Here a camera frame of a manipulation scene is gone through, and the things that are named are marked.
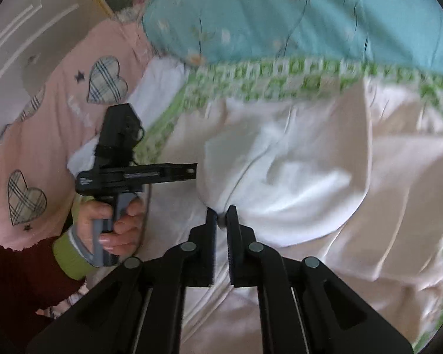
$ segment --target pink fabric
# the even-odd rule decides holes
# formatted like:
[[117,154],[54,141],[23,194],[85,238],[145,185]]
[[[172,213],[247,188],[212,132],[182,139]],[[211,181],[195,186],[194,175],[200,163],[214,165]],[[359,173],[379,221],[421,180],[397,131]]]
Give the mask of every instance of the pink fabric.
[[[0,145],[0,245],[20,250],[60,234],[75,195],[67,160],[100,131],[107,107],[126,100],[152,55],[136,23],[106,20],[53,71]],[[91,86],[100,103],[88,101]]]

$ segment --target star print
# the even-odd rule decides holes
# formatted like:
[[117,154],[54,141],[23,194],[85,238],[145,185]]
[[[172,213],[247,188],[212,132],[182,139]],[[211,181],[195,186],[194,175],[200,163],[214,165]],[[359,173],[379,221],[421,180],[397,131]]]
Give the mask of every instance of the star print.
[[85,74],[79,71],[79,73],[77,73],[77,75],[74,76],[74,78],[76,79],[77,83],[85,81]]

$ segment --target device handle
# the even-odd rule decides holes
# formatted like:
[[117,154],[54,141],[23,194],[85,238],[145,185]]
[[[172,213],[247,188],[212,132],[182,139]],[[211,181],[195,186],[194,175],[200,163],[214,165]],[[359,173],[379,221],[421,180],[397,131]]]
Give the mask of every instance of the device handle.
[[97,201],[105,202],[112,206],[112,219],[93,220],[93,259],[92,265],[95,267],[114,266],[118,263],[118,256],[107,252],[99,242],[100,234],[111,233],[113,224],[125,213],[129,203],[136,195],[133,193],[123,193],[112,197],[98,197]]

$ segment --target human hand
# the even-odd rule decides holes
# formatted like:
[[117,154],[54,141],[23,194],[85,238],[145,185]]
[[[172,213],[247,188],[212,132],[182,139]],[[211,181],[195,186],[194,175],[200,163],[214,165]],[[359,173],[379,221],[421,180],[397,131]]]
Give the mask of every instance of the human hand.
[[[134,198],[126,208],[126,214],[113,224],[113,232],[100,235],[99,242],[103,248],[115,255],[133,254],[143,229],[145,211],[143,201]],[[77,236],[90,253],[93,254],[93,220],[110,219],[112,213],[112,207],[103,202],[88,201],[81,205],[77,216]]]

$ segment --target maroon sleeve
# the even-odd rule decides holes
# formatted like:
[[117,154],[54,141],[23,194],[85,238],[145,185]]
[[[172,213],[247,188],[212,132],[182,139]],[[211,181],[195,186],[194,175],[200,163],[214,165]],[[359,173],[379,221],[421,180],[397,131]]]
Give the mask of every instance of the maroon sleeve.
[[57,305],[83,283],[70,279],[56,262],[55,239],[20,252],[0,246],[0,328],[21,347],[48,324],[36,311]]

